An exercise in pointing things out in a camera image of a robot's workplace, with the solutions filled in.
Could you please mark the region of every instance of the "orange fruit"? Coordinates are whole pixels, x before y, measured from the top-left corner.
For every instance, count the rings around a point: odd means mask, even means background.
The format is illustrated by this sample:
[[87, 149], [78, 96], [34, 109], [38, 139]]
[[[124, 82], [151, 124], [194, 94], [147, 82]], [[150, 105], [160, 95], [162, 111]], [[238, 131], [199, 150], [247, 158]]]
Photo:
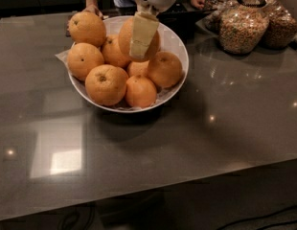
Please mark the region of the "orange fruit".
[[126, 93], [128, 74], [121, 67], [104, 64], [93, 68], [85, 79], [85, 89], [96, 104], [111, 106]]
[[132, 76], [127, 80], [126, 85], [125, 99], [130, 106], [145, 108], [156, 102], [156, 86], [147, 77]]
[[159, 87], [169, 88], [182, 78], [180, 59], [168, 51], [158, 52], [148, 63], [148, 77]]
[[133, 27], [133, 17], [130, 17], [127, 19], [123, 26], [121, 27], [121, 30], [119, 31], [119, 46], [124, 55], [126, 55], [130, 60], [137, 61], [137, 62], [144, 62], [148, 61], [150, 58], [153, 58], [155, 54], [159, 51], [160, 48], [160, 35], [158, 31], [155, 33], [148, 50], [142, 59], [134, 58], [129, 55], [129, 49], [130, 49], [130, 40], [132, 37], [132, 27]]
[[67, 55], [68, 69], [80, 81], [84, 81], [94, 67], [102, 64], [103, 55], [101, 51], [89, 43], [75, 44]]
[[145, 62], [132, 61], [127, 66], [126, 72], [128, 73], [129, 77], [135, 76], [135, 75], [141, 75], [141, 76], [147, 77], [148, 65], [149, 65], [149, 61], [145, 61]]
[[118, 35], [110, 34], [102, 45], [101, 52], [106, 64], [127, 67], [130, 63], [129, 57], [123, 55], [118, 43]]
[[69, 21], [69, 32], [76, 42], [87, 42], [101, 47], [106, 40], [106, 27], [93, 12], [79, 11]]

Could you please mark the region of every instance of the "white bowl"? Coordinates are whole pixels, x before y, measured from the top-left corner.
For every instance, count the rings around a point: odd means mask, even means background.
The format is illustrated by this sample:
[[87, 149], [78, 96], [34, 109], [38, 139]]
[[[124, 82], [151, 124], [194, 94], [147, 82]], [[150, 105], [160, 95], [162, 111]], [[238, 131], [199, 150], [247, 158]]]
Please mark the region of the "white bowl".
[[[104, 24], [106, 26], [106, 32], [108, 35], [114, 35], [118, 34], [123, 23], [130, 18], [130, 16], [118, 16], [113, 18], [105, 19]], [[152, 106], [146, 107], [146, 108], [140, 108], [140, 107], [129, 107], [126, 105], [124, 101], [114, 105], [114, 106], [103, 106], [100, 104], [94, 103], [89, 96], [86, 93], [84, 83], [82, 81], [77, 80], [74, 78], [70, 73], [69, 77], [71, 80], [71, 83], [73, 86], [77, 89], [77, 91], [91, 104], [108, 110], [112, 112], [118, 112], [118, 113], [136, 113], [136, 112], [142, 112], [142, 111], [148, 111], [151, 110], [161, 104], [166, 103], [169, 99], [171, 99], [181, 88], [183, 83], [185, 82], [185, 79], [187, 78], [188, 69], [189, 69], [189, 57], [186, 50], [186, 47], [182, 40], [179, 38], [179, 36], [171, 30], [169, 27], [163, 25], [162, 23], [159, 24], [158, 32], [160, 34], [161, 39], [161, 50], [163, 51], [170, 51], [174, 54], [176, 54], [179, 59], [181, 60], [182, 67], [183, 67], [183, 77], [180, 80], [180, 82], [172, 87], [167, 89], [161, 89], [158, 91], [157, 94], [157, 101]]]

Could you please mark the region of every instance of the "gray countertop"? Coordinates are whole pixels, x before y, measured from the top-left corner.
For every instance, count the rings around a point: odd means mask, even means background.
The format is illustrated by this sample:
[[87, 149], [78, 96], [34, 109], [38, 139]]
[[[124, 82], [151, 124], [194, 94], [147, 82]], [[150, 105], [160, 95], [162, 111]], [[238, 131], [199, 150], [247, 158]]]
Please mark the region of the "gray countertop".
[[297, 158], [297, 52], [225, 54], [200, 22], [180, 92], [150, 112], [87, 103], [55, 54], [68, 13], [0, 20], [0, 219]]

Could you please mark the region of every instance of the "table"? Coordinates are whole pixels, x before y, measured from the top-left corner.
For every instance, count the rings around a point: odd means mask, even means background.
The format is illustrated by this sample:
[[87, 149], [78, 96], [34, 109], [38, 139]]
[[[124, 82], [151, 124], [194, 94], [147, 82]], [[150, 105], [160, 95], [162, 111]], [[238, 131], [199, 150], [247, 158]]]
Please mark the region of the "table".
[[293, 49], [231, 56], [198, 22], [181, 91], [115, 114], [55, 57], [70, 14], [0, 20], [0, 220], [297, 158]]

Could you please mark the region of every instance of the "hand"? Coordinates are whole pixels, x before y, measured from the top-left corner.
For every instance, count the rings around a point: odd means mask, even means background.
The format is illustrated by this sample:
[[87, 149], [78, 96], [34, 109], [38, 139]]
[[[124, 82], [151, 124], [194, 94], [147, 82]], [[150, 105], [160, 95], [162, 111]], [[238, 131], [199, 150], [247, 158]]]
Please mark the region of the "hand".
[[87, 6], [84, 12], [93, 12], [94, 14], [98, 15], [101, 19], [103, 19], [103, 13], [99, 10], [99, 8], [93, 4]]
[[204, 8], [205, 0], [190, 0], [191, 5], [199, 10]]

